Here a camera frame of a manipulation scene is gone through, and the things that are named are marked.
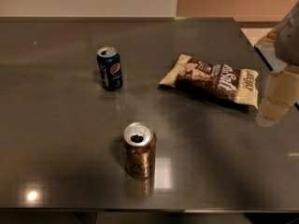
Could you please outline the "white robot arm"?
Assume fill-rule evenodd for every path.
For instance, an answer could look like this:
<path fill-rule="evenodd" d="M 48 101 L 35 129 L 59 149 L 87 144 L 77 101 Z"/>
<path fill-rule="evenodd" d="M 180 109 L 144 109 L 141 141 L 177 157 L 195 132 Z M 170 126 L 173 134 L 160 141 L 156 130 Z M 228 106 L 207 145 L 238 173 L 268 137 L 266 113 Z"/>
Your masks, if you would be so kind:
<path fill-rule="evenodd" d="M 270 127 L 299 102 L 299 2 L 255 48 L 270 70 L 256 121 Z"/>

